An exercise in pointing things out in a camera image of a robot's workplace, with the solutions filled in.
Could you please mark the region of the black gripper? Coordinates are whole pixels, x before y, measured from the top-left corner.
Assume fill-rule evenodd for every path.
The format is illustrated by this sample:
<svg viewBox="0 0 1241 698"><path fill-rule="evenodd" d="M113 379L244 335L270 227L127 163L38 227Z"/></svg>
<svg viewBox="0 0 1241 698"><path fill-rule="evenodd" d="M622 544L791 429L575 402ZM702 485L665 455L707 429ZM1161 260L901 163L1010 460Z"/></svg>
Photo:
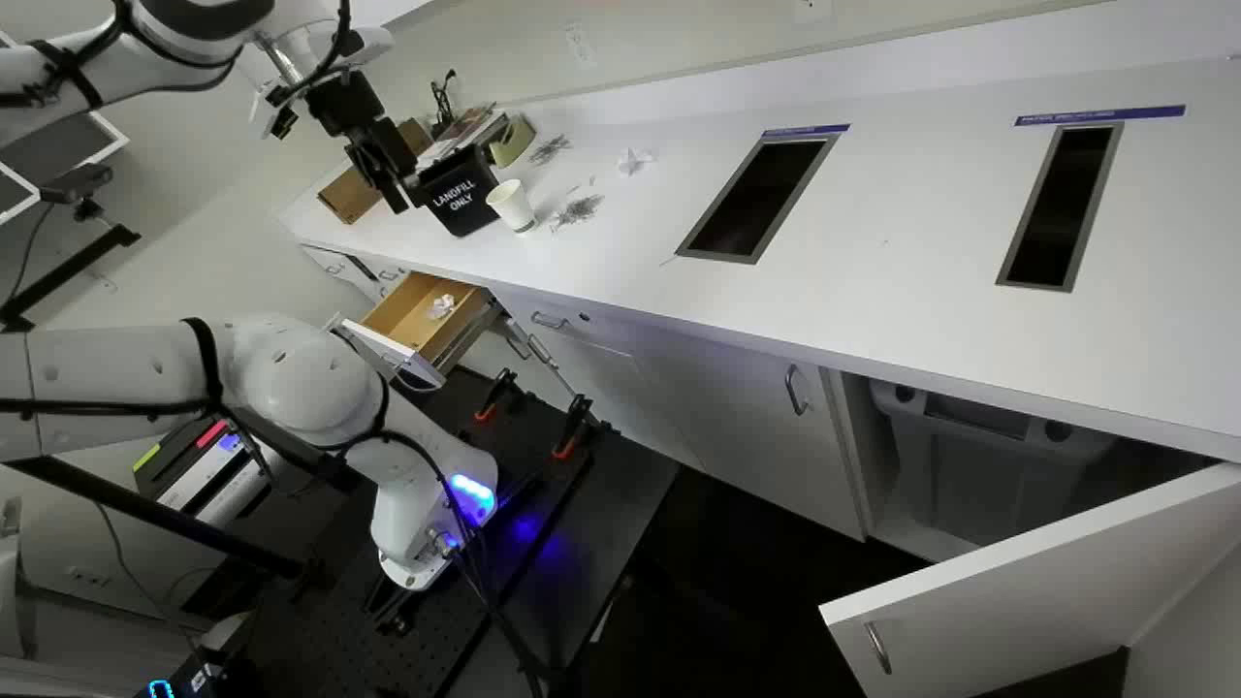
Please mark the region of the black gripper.
<svg viewBox="0 0 1241 698"><path fill-rule="evenodd" d="M366 182L387 203L391 212L409 211L403 180L414 173L414 150L409 146L403 133L385 118L385 106L366 75L339 75L307 94L310 118L330 137L362 137L349 146L353 168Z"/></svg>

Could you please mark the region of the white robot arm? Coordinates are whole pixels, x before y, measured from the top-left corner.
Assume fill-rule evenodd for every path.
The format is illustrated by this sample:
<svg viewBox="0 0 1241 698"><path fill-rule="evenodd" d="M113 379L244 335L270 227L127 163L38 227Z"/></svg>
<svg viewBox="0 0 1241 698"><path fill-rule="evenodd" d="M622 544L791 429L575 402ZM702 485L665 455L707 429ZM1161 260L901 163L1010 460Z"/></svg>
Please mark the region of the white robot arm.
<svg viewBox="0 0 1241 698"><path fill-rule="evenodd" d="M265 52L270 121L314 118L369 186L409 211L414 155L366 81L366 62L387 45L391 32L362 24L353 0L113 0L92 32L0 55L3 137L138 94L210 88L244 52ZM154 433L210 407L265 437L294 437L375 485L375 567L409 595L460 561L495 510L491 455L396 395L369 353L287 314L3 335L0 402L13 465Z"/></svg>

